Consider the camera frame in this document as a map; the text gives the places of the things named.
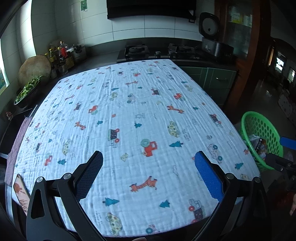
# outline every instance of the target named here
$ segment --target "green leafy vegetable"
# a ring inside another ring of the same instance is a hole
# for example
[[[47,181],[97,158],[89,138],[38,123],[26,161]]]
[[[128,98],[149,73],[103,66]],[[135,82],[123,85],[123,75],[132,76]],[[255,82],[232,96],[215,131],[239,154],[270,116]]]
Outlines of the green leafy vegetable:
[[[15,99],[15,103],[20,102],[32,89],[35,88],[35,86],[40,82],[40,79],[43,76],[34,76],[32,78],[32,80],[30,80],[25,87],[23,88],[23,90],[19,93],[19,95],[16,97]]]

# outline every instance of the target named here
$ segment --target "green plastic basket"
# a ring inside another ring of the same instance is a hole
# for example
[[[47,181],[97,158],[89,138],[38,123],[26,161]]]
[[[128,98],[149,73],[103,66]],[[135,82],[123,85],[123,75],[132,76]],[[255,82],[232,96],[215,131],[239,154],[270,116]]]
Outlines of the green plastic basket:
[[[268,166],[264,160],[257,154],[253,148],[249,135],[255,134],[266,140],[268,153],[273,153],[280,157],[283,157],[284,151],[283,146],[279,143],[280,136],[273,126],[273,124],[260,113],[249,111],[246,112],[242,117],[242,125],[240,129],[240,135],[251,151],[252,156],[258,166],[258,169],[263,172],[267,169],[273,170],[272,167]]]

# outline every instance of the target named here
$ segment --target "bed sheet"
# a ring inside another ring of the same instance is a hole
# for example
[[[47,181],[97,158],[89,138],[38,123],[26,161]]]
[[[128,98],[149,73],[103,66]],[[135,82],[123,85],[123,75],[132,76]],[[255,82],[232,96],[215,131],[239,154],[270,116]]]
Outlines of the bed sheet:
[[[80,204],[110,237],[166,232],[210,216],[218,202],[194,165],[199,150],[225,173],[259,176],[221,109],[166,59],[105,66],[59,81],[26,131],[14,180],[21,174],[31,193],[37,177],[72,173],[95,150],[104,164]]]

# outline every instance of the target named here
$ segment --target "green cabinet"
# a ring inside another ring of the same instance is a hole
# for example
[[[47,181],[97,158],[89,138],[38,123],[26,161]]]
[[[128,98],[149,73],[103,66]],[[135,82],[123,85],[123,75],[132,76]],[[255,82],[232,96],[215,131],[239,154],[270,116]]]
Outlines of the green cabinet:
[[[219,107],[223,107],[234,82],[236,71],[187,66],[180,68],[202,87]]]

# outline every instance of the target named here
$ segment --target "silver screw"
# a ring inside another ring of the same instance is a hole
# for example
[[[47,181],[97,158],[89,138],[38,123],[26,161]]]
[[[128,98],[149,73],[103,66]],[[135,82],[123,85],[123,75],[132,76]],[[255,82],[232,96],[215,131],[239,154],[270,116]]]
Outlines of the silver screw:
[[[234,175],[232,173],[227,173],[226,177],[230,180],[234,179]]]
[[[260,183],[261,182],[261,179],[259,177],[255,177],[254,178],[254,181],[257,182],[257,183]]]
[[[63,176],[63,178],[64,179],[69,179],[71,177],[71,173],[66,173],[64,176]]]
[[[43,177],[38,177],[38,178],[36,179],[36,182],[40,183],[40,182],[42,182],[42,180],[43,180]]]

